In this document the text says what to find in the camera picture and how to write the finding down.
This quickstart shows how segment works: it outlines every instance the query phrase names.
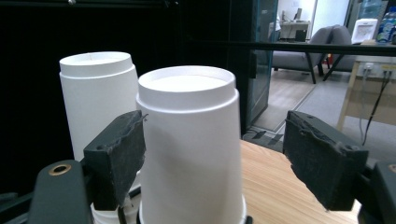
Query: white paper cup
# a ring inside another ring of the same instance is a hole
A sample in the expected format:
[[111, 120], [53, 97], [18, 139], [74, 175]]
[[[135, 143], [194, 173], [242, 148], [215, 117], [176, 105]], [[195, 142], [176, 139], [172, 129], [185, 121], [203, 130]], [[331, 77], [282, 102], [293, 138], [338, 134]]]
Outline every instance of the white paper cup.
[[137, 73], [131, 55], [95, 52], [60, 60], [69, 132], [75, 160], [117, 116], [136, 109]]
[[138, 84], [137, 108], [147, 115], [141, 223], [244, 223], [234, 75], [179, 66], [146, 73]]

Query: table surface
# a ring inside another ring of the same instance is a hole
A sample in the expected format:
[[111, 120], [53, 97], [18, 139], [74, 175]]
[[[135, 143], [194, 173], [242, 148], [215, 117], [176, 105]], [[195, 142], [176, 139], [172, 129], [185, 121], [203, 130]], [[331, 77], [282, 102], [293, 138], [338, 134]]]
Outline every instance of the table surface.
[[243, 193], [253, 223], [358, 223], [361, 205], [329, 212], [290, 168], [282, 153], [241, 141]]

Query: floor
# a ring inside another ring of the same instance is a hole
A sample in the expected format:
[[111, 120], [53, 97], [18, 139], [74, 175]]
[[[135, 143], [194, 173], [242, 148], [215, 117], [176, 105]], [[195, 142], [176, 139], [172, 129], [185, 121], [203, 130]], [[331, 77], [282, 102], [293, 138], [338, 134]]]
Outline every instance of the floor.
[[[279, 70], [277, 72], [273, 72], [273, 76], [276, 75], [274, 73], [282, 73], [282, 71]], [[283, 77], [290, 76], [290, 71], [288, 71], [286, 75], [285, 74], [280, 75]], [[311, 76], [302, 74], [301, 72], [296, 72], [292, 75], [298, 76], [301, 81], [311, 81]], [[316, 74], [317, 84], [315, 85], [315, 88], [308, 94], [304, 101], [295, 108], [295, 110], [315, 116], [335, 128], [347, 91], [349, 75], [349, 73], [335, 72], [328, 78], [328, 80], [322, 81], [322, 77]], [[360, 123], [364, 130], [367, 120], [360, 121], [359, 118], [346, 117], [343, 128], [343, 133], [358, 143], [361, 142]], [[278, 142], [282, 142], [284, 132], [284, 125], [276, 133], [253, 125], [253, 127], [248, 130], [247, 134], [244, 135], [244, 139], [256, 137], [258, 140], [258, 136], [263, 135], [263, 137], [268, 139], [266, 140], [267, 143], [269, 142], [273, 146], [276, 146], [276, 148], [280, 148], [281, 146], [279, 146]], [[396, 160], [395, 135], [396, 126], [379, 122], [371, 123], [367, 134], [367, 141], [364, 146], [364, 148], [370, 151], [371, 161]]]

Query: cable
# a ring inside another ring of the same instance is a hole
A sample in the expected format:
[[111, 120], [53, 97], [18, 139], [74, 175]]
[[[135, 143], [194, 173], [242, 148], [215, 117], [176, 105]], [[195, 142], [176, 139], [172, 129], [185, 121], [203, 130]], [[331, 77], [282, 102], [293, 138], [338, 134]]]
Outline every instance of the cable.
[[373, 116], [375, 114], [376, 108], [378, 107], [379, 101], [381, 100], [382, 92], [387, 87], [387, 84], [389, 83], [391, 76], [392, 76], [392, 72], [391, 71], [384, 71], [384, 77], [382, 78], [381, 91], [380, 91], [380, 93], [378, 95], [378, 98], [376, 99], [373, 111], [371, 113], [371, 116], [370, 116], [369, 121], [368, 121], [367, 126], [366, 126], [366, 132], [364, 134], [364, 139], [363, 139], [363, 143], [362, 143], [363, 146], [366, 143], [367, 133], [369, 131], [370, 123], [371, 123], [371, 121], [373, 119]]
[[366, 108], [365, 108], [366, 78], [367, 78], [368, 72], [370, 72], [370, 71], [371, 71], [371, 69], [364, 69], [363, 84], [361, 87], [361, 114], [359, 116], [359, 128], [361, 130], [361, 143], [363, 143], [363, 141], [364, 141], [364, 133], [363, 133], [363, 128], [361, 127], [361, 121], [364, 116], [364, 113], [366, 112]]

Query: black metal bar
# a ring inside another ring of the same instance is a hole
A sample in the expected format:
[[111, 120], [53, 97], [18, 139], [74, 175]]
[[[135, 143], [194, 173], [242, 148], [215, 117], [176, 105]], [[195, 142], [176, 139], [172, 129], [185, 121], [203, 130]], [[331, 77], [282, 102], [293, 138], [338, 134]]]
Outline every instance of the black metal bar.
[[371, 55], [396, 57], [396, 46], [378, 46], [378, 45], [314, 45], [314, 44], [296, 44], [296, 43], [256, 43], [241, 41], [204, 41], [189, 40], [187, 44], [196, 47], [210, 48], [244, 48], [244, 49], [261, 49], [261, 50], [279, 50], [295, 51], [310, 53], [333, 53], [345, 55]]
[[6, 7], [122, 7], [122, 8], [163, 8], [166, 1], [76, 1], [70, 5], [63, 1], [1, 1], [0, 6]]
[[315, 80], [315, 73], [314, 73], [314, 67], [312, 66], [311, 56], [307, 52], [305, 53], [305, 56], [306, 56], [306, 60], [308, 61], [309, 71], [311, 72], [312, 82], [314, 84], [317, 84], [317, 81]]
[[338, 56], [338, 58], [335, 60], [335, 62], [332, 64], [332, 68], [327, 72], [326, 76], [324, 76], [323, 81], [326, 81], [327, 78], [332, 74], [332, 71], [334, 71], [334, 68], [337, 66], [338, 63], [340, 63], [341, 59], [344, 57], [343, 54]]

